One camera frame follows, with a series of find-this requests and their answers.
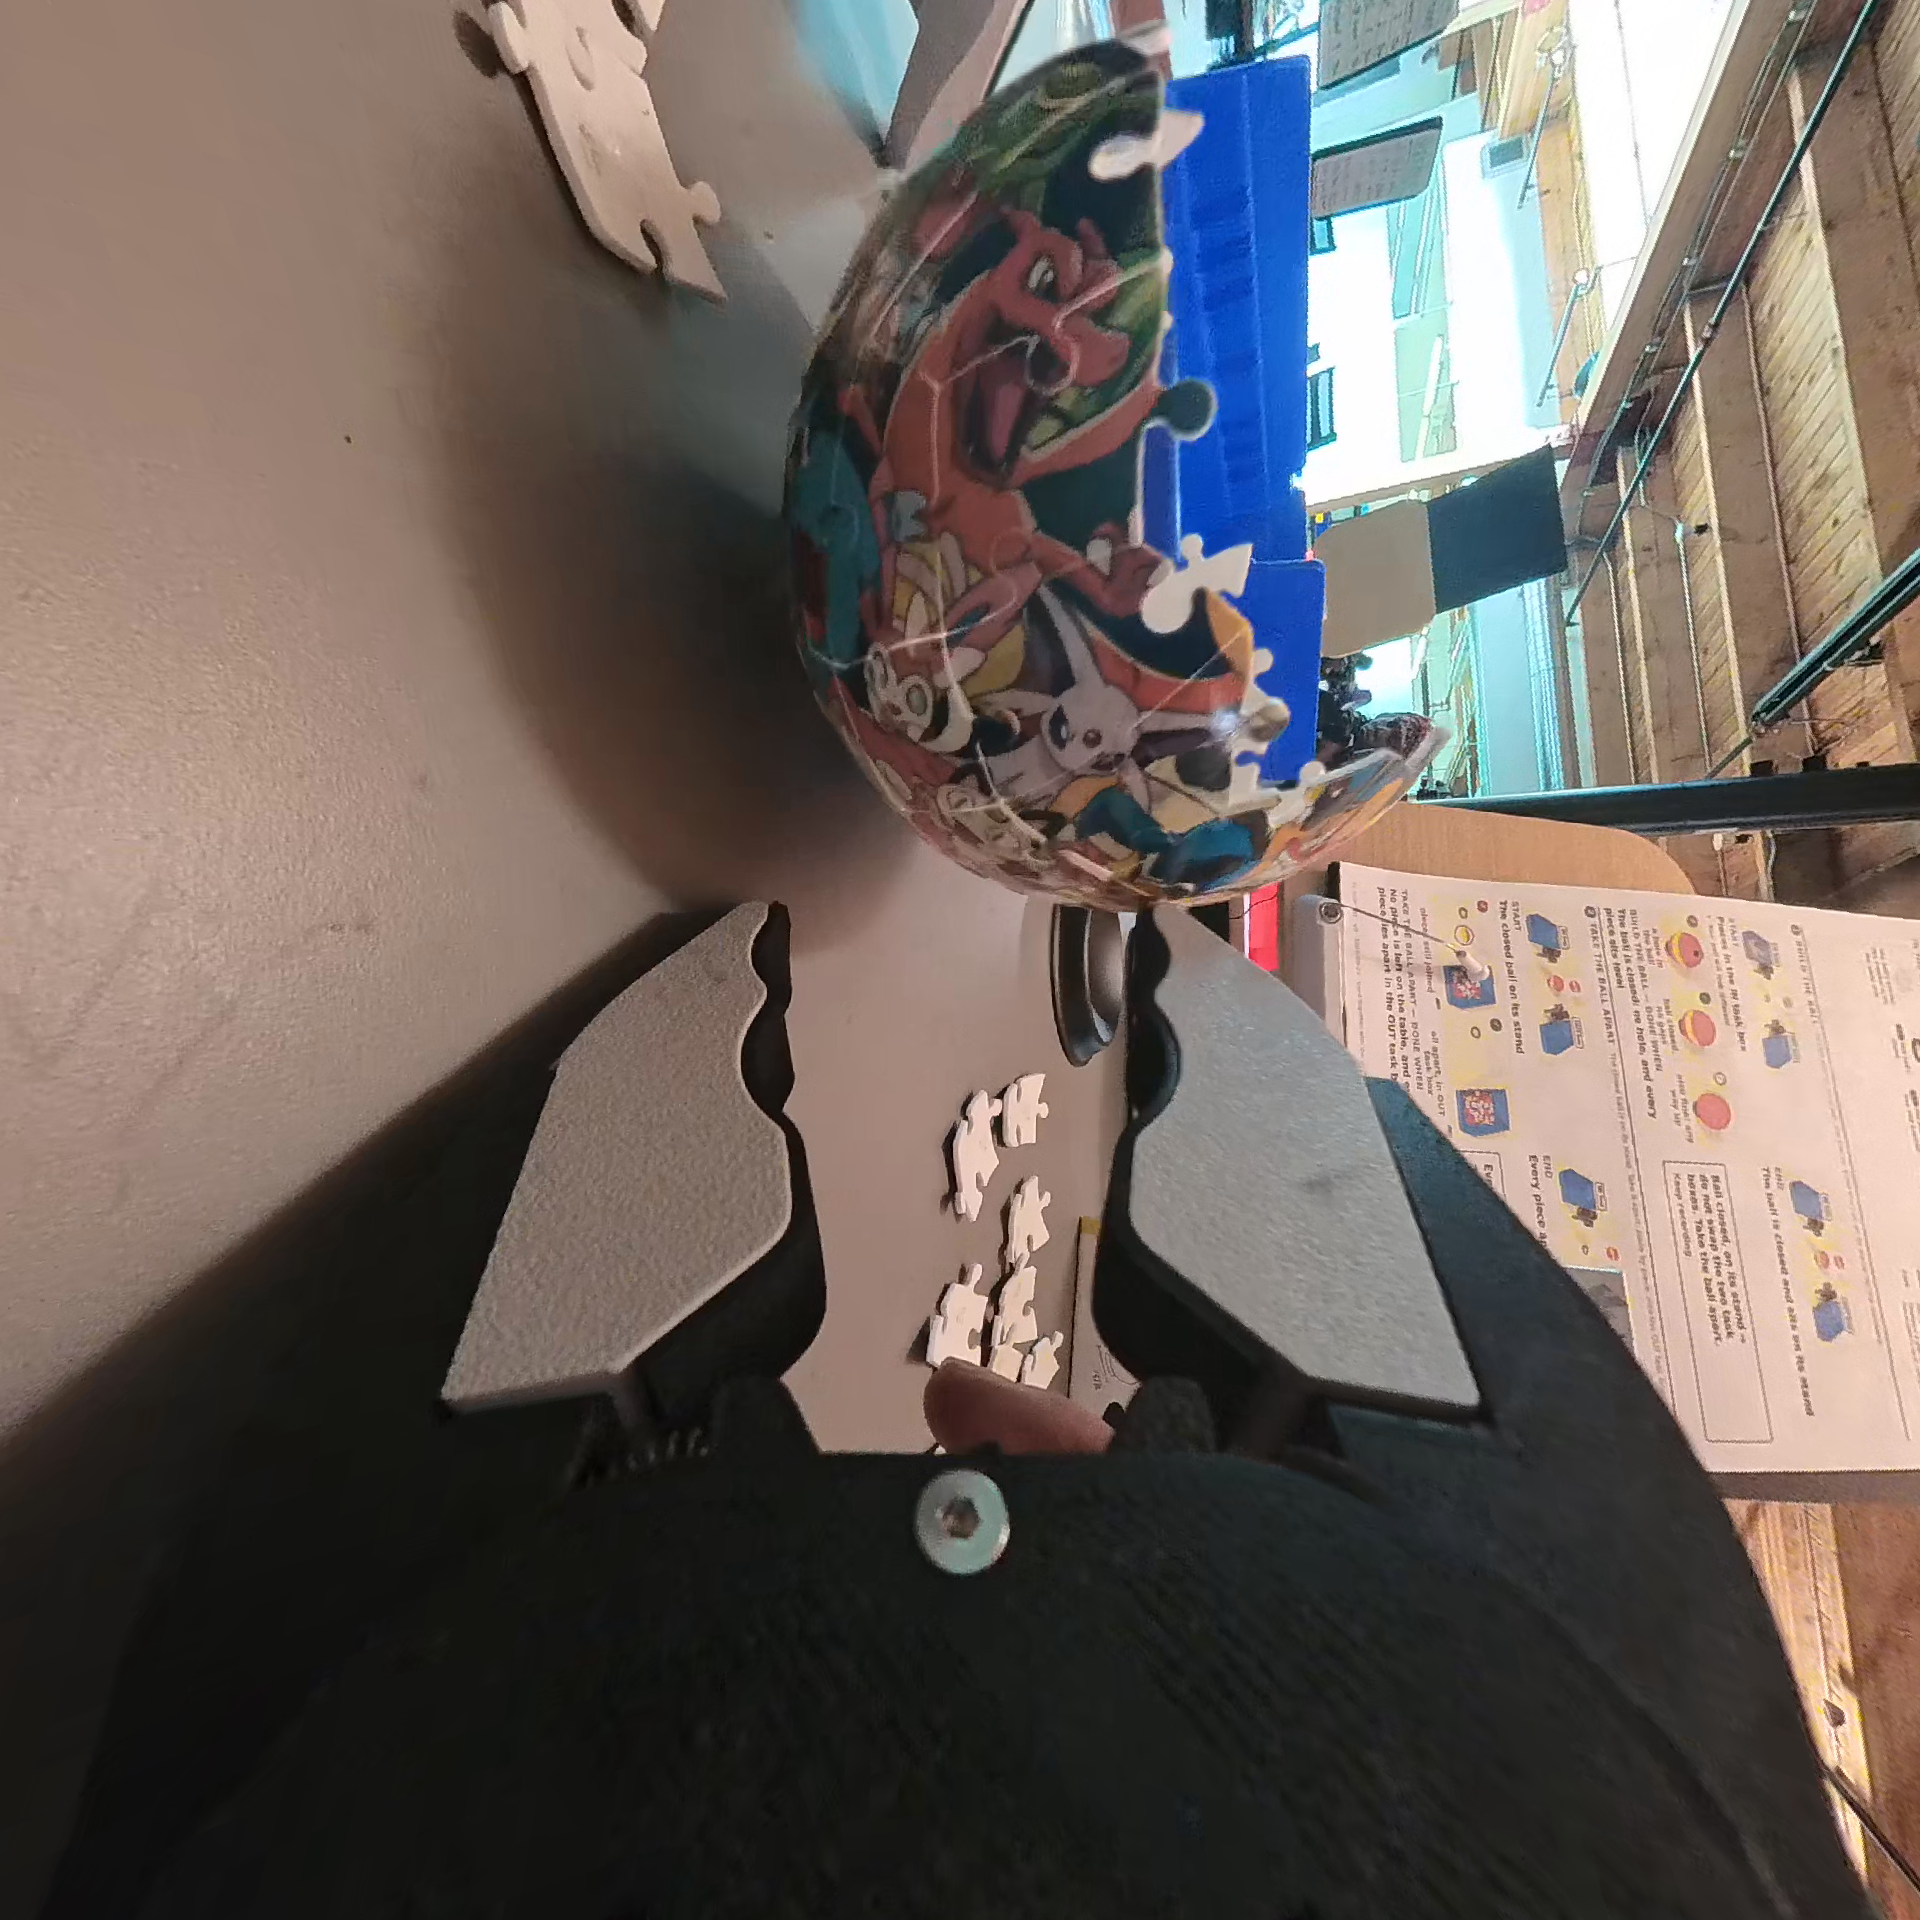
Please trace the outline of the rounded wooden board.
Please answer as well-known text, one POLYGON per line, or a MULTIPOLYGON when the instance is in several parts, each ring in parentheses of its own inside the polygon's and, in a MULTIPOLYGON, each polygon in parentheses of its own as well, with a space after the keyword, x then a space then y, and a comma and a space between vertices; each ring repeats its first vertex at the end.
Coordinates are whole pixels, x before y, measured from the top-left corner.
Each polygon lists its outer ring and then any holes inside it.
POLYGON ((1328 870, 1337 899, 1351 870, 1437 875, 1518 890, 1525 883, 1691 896, 1685 869, 1651 838, 1590 824, 1406 800, 1337 850, 1328 870))

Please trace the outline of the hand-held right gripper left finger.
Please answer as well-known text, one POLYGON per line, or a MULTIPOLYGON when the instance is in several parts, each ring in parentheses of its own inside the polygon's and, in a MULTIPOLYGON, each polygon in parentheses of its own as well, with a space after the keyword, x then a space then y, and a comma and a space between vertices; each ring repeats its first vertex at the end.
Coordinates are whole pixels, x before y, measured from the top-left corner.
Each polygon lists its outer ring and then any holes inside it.
POLYGON ((743 904, 568 1042, 438 1396, 608 1402, 649 1440, 707 1426, 819 1333, 825 1251, 795 1068, 791 920, 743 904))

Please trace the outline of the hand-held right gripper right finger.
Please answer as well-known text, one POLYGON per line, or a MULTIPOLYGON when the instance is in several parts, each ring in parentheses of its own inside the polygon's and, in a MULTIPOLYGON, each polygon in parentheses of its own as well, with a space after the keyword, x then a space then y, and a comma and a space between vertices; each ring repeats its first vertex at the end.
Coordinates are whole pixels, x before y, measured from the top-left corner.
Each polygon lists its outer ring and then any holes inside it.
POLYGON ((1285 1449, 1329 1409, 1480 1414, 1363 1074, 1306 1002, 1174 908, 1126 944, 1093 1315, 1133 1380, 1189 1382, 1230 1449, 1285 1449))

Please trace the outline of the green ceiling pipe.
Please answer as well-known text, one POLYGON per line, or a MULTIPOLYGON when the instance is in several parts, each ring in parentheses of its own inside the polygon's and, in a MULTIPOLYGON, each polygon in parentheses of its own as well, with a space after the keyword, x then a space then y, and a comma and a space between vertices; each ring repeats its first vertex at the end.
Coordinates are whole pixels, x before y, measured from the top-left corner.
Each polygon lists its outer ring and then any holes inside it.
POLYGON ((1651 469, 1891 5, 1736 5, 1582 402, 1562 480, 1566 616, 1606 574, 1651 469))

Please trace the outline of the beige hanging panel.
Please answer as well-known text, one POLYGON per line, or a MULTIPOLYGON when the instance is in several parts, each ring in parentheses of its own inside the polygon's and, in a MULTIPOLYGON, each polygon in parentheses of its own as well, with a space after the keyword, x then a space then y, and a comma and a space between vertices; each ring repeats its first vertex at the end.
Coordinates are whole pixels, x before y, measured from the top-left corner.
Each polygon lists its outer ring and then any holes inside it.
POLYGON ((1333 521, 1311 553, 1325 574, 1320 659, 1369 653, 1435 619, 1429 500, 1408 496, 1333 521))

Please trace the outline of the white puzzle piece pile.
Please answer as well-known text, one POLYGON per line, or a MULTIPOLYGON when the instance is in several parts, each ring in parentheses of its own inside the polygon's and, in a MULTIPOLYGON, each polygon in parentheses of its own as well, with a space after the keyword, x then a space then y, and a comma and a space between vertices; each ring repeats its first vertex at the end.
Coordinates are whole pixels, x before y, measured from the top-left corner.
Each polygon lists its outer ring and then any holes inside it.
POLYGON ((1443 741, 1325 725, 1318 668, 1314 758, 1265 782, 1253 549, 1145 539, 1147 430, 1216 411, 1161 379, 1161 177, 1201 126, 1142 34, 1001 88, 880 202, 784 459, 799 659, 861 774, 967 873, 1119 914, 1314 864, 1443 741))

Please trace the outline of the pile of white puzzle pieces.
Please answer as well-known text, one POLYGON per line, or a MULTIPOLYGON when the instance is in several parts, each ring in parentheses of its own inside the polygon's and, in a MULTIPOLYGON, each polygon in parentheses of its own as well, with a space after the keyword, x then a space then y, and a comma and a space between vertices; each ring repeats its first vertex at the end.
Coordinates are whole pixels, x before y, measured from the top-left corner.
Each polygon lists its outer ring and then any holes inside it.
POLYGON ((1051 1193, 1033 1171, 1007 1190, 1007 1160, 1039 1145, 1049 1118, 1046 1074, 1021 1073, 1001 1089, 961 1097, 944 1140, 945 1211, 967 1230, 989 1230, 992 1259, 967 1259, 945 1283, 921 1336, 930 1372, 969 1365, 1015 1385, 1051 1389, 1062 1378, 1065 1333, 1039 1317, 1039 1254, 1051 1243, 1051 1193))

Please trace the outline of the printed instruction sheet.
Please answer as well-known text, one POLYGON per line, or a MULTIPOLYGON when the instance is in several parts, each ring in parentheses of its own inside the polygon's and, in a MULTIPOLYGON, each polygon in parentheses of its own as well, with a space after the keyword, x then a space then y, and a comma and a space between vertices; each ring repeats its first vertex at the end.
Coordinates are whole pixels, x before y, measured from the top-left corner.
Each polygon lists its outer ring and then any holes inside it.
POLYGON ((1917 925, 1342 861, 1328 1020, 1723 1480, 1917 1467, 1917 925))

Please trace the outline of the blue plastic bin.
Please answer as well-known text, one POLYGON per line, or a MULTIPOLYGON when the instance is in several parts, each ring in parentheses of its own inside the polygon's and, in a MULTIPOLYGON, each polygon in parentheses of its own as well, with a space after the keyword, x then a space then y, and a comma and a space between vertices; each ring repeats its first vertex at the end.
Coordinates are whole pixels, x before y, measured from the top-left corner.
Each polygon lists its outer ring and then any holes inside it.
POLYGON ((1173 256, 1161 379, 1201 379, 1216 411, 1199 438, 1152 426, 1142 442, 1142 536, 1177 558, 1253 549, 1235 598, 1269 653, 1262 691, 1288 709, 1264 753, 1271 785, 1317 748, 1325 572, 1306 550, 1306 269, 1311 64, 1302 54, 1173 81, 1168 106, 1197 137, 1161 177, 1173 256))

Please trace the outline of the joined white puzzle pieces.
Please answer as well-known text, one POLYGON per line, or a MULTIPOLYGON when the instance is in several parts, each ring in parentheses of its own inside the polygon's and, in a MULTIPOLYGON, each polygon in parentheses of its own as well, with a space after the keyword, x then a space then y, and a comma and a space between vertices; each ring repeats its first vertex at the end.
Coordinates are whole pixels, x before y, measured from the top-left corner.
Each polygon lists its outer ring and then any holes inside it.
POLYGON ((721 218, 705 181, 683 181, 646 81, 661 3, 486 3, 496 58, 525 81, 587 234, 634 272, 721 305, 704 248, 721 218))

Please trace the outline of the dark green metal pole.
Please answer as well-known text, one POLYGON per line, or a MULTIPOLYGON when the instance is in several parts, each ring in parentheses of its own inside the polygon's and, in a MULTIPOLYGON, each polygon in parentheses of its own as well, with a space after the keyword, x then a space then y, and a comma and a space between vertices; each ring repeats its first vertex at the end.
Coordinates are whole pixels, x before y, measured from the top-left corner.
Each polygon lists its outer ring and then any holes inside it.
POLYGON ((1672 785, 1554 788, 1511 798, 1424 800, 1429 809, 1493 814, 1512 821, 1587 826, 1643 837, 1688 833, 1826 833, 1913 826, 1915 762, 1855 768, 1800 768, 1672 785))

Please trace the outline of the black round table grommet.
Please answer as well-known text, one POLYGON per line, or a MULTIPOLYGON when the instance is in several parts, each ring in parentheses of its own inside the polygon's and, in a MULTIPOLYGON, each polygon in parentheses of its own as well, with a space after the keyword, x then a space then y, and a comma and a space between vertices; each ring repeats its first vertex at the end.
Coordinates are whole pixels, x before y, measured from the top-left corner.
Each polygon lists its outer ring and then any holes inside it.
POLYGON ((1051 1017, 1069 1066, 1089 1066, 1123 1020, 1123 950, 1131 916, 1058 904, 1046 923, 1051 1017))

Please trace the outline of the person's right hand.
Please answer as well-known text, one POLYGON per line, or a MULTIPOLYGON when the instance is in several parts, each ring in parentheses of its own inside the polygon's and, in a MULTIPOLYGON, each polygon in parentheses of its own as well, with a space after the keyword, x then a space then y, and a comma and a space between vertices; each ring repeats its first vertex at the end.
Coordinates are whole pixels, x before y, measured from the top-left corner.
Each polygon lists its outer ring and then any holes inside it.
POLYGON ((947 1456, 1103 1453, 1113 1445, 1113 1429, 1088 1409, 960 1360, 930 1373, 923 1414, 947 1456))

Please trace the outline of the black hanging panel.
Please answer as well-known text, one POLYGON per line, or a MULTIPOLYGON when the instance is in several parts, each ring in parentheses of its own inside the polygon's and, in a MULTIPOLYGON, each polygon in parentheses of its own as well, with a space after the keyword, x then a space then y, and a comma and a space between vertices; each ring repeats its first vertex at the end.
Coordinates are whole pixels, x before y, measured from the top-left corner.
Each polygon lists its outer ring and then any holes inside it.
POLYGON ((1554 452, 1545 444, 1425 502, 1435 612, 1469 608, 1566 572, 1554 452))

